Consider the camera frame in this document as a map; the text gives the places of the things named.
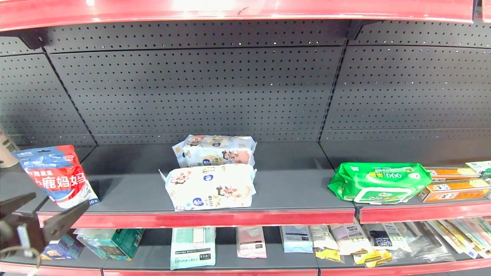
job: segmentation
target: white package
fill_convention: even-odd
[[[217,259],[214,227],[173,228],[170,270],[214,266]]]
[[[367,235],[374,250],[397,250],[402,249],[412,252],[406,239],[401,235],[394,223],[373,223],[364,224]]]
[[[339,255],[351,255],[362,251],[372,251],[372,245],[358,221],[353,224],[331,225],[332,235],[339,248]]]
[[[281,226],[281,241],[285,253],[313,253],[308,226]]]
[[[310,225],[310,235],[315,248],[329,248],[338,250],[338,245],[327,225]]]
[[[256,170],[246,164],[178,168],[165,176],[176,211],[250,207]]]
[[[180,167],[223,164],[254,166],[256,144],[249,136],[189,135],[172,149]]]

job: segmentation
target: yellow package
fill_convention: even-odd
[[[388,250],[377,250],[377,251],[380,258],[378,260],[371,260],[371,261],[370,258],[367,258],[366,259],[367,262],[365,262],[366,267],[376,267],[392,261],[392,255],[390,254],[390,251]]]
[[[482,179],[432,182],[418,197],[423,202],[481,198],[491,189]]]
[[[338,250],[329,248],[315,248],[315,256],[319,259],[326,259],[336,263],[342,263],[341,256],[338,254]]]
[[[374,250],[374,251],[369,251],[365,254],[353,255],[353,261],[355,261],[357,265],[361,265],[364,263],[372,263],[372,262],[380,261],[388,257],[390,257],[389,251]]]
[[[462,180],[480,178],[469,167],[425,167],[431,174],[433,181]]]

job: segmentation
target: store shelf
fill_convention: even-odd
[[[491,23],[491,0],[483,0],[483,22]]]
[[[240,209],[174,212],[157,170],[178,167],[169,144],[98,146],[84,161],[101,202],[75,228],[159,228],[199,225],[287,225],[351,223],[355,209],[327,189],[333,175],[314,142],[259,143],[252,206]],[[41,221],[61,211],[47,201]]]
[[[396,19],[472,23],[472,0],[4,0],[0,30],[195,19]]]
[[[491,216],[491,200],[456,200],[444,203],[423,203],[413,197],[408,203],[396,205],[357,204],[361,223],[426,221]]]
[[[84,248],[77,260],[42,261],[36,275],[67,276],[76,273],[77,276],[101,276],[101,268],[105,262],[105,259]],[[28,274],[35,266],[34,259],[16,255],[3,259],[0,262],[0,271]]]
[[[332,140],[322,141],[321,146],[335,167],[343,162],[415,162],[424,166],[463,166],[465,162],[488,160],[491,156],[489,139]],[[491,215],[491,200],[485,198],[445,203],[423,203],[418,198],[412,198],[405,204],[356,206],[360,208],[362,223]]]
[[[214,266],[170,271],[170,241],[172,229],[147,229],[141,245],[131,262],[108,260],[104,265],[105,276],[137,275],[300,275],[316,276],[317,263],[314,254],[283,253],[279,227],[263,227],[267,259],[237,257],[235,229],[217,228],[217,262]]]
[[[94,149],[94,147],[76,147],[75,151],[80,160],[83,160]],[[34,181],[26,174],[20,164],[10,168],[0,169],[0,201],[13,198],[25,193],[36,192],[36,198],[17,210],[19,213],[33,214],[47,200],[46,194],[39,189]]]

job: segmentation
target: product packaging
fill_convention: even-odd
[[[472,243],[472,240],[468,238],[459,228],[457,228],[452,222],[447,220],[438,220],[439,224],[436,224],[441,231],[452,240],[455,247],[449,243],[457,252],[467,254],[469,257],[475,259],[478,256],[479,249]]]
[[[415,221],[413,224],[422,236],[418,238],[419,248],[413,250],[411,257],[428,263],[455,261],[452,253],[448,251],[443,240],[431,226],[423,221]]]
[[[12,155],[14,151],[19,151],[19,148],[0,126],[0,168],[12,167],[19,162]]]
[[[402,249],[411,252],[406,239],[401,235],[393,223],[373,223],[362,226],[369,235],[374,250],[397,250]]]
[[[353,261],[358,264],[364,264],[366,267],[376,267],[382,264],[393,263],[394,260],[387,250],[372,250],[364,254],[353,255]]]
[[[60,208],[69,209],[85,200],[99,202],[72,145],[14,152],[22,168]]]
[[[438,181],[424,188],[418,197],[423,202],[481,198],[490,189],[490,184],[482,179]]]
[[[365,254],[372,250],[372,245],[358,221],[353,224],[333,224],[332,235],[339,248],[339,255]]]
[[[476,179],[480,175],[469,167],[426,167],[425,168],[436,181]]]
[[[315,256],[319,259],[333,261],[344,264],[344,256],[339,255],[338,250],[330,248],[314,248]]]
[[[77,240],[102,259],[131,261],[144,229],[77,229]]]
[[[179,168],[167,176],[159,172],[176,211],[249,207],[256,193],[251,165]]]
[[[310,225],[308,228],[315,248],[329,248],[338,251],[338,245],[328,225]]]
[[[254,166],[256,142],[246,136],[189,135],[172,147],[180,167],[223,164]]]
[[[407,202],[431,181],[420,164],[342,163],[328,187],[342,200],[395,204]]]
[[[82,245],[75,241],[69,235],[63,235],[57,241],[50,241],[44,251],[41,253],[42,260],[76,260],[82,252]]]
[[[170,245],[170,270],[214,266],[215,228],[173,228]]]
[[[482,179],[491,181],[491,161],[469,162],[465,166],[471,168]]]
[[[266,242],[262,226],[236,227],[237,257],[266,259]]]
[[[313,253],[308,226],[281,226],[280,231],[285,253]]]

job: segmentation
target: cartoon character print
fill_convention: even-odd
[[[223,159],[226,160],[226,163],[236,163],[235,158],[238,157],[239,155],[234,153],[233,151],[222,151],[221,154],[223,155]]]
[[[187,145],[189,145],[191,147],[196,147],[201,143],[201,141],[203,141],[205,139],[205,137],[206,137],[206,135],[192,136],[190,139],[188,139]]]
[[[241,194],[235,194],[237,192],[237,189],[233,189],[230,186],[225,186],[222,187],[221,185],[217,187],[218,195],[224,196],[224,197],[241,197]]]
[[[238,150],[236,153],[233,151],[222,151],[222,158],[225,163],[230,164],[248,164],[249,163],[249,153],[246,150]]]
[[[184,184],[187,180],[189,180],[189,176],[191,175],[191,171],[187,172],[181,172],[178,176],[172,176],[170,178],[170,182],[178,185],[178,184]]]

